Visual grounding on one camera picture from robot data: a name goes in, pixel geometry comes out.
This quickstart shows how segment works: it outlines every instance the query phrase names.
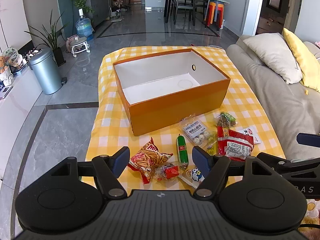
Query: beige sofa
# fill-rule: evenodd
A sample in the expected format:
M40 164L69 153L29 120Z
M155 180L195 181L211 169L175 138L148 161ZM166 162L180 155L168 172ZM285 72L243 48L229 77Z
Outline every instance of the beige sofa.
M286 158L299 161L320 157L320 148L299 145L296 141L299 132L320 132L320 93L300 83L287 85L243 43L247 38L241 36L226 52L260 101ZM318 47L310 42L304 44L320 57Z

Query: checkered tablecloth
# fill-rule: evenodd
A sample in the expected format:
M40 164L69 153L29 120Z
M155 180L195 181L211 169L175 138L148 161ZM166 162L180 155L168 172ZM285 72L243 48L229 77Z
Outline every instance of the checkered tablecloth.
M170 161L177 160L175 142L180 133L178 125L171 125L138 137L133 135L121 99L117 93L112 64L120 59L186 48L187 47L169 46L123 48L103 58L99 70L99 109L92 128L86 161L90 161L98 155L113 155L122 146L128 146L131 156L133 156L150 140L150 137L153 137L154 143L160 152L174 153ZM213 128L214 117L217 117L222 111L228 112L237 119L238 125L234 127L235 130L241 130L253 125L258 131L262 142L255 145L252 155L256 156L259 152L265 152L284 158L284 153L266 113L247 82L226 55L226 52L223 49L209 47L192 48L209 59L231 78L228 92L222 106L219 109L200 115L200 120L208 127ZM192 145L189 142L187 142L187 148L189 161L193 164L191 157ZM238 177L232 177L229 178L228 183L233 183L240 179L241 178ZM83 178L83 181L94 186L93 179ZM126 167L120 176L119 181L127 190L128 194L130 194L132 189L191 189L180 180L174 182L159 182L153 180L150 184L143 185L141 174L137 171L132 171L128 167Z

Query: open box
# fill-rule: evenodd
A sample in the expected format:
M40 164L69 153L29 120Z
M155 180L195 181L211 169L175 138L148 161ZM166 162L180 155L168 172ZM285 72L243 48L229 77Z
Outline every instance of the open box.
M135 136L219 108L230 84L223 71L193 49L119 60L113 69Z

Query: trash can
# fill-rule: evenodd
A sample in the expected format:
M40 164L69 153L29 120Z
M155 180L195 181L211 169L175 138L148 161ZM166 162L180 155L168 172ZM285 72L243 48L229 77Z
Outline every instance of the trash can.
M50 95L62 87L62 77L50 48L45 48L31 57L29 65L46 95Z

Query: green wrapped sausage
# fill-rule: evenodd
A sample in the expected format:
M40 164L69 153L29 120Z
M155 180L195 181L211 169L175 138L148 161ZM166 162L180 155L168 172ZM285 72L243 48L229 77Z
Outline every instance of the green wrapped sausage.
M180 163L189 163L186 140L180 134L177 137L177 153Z

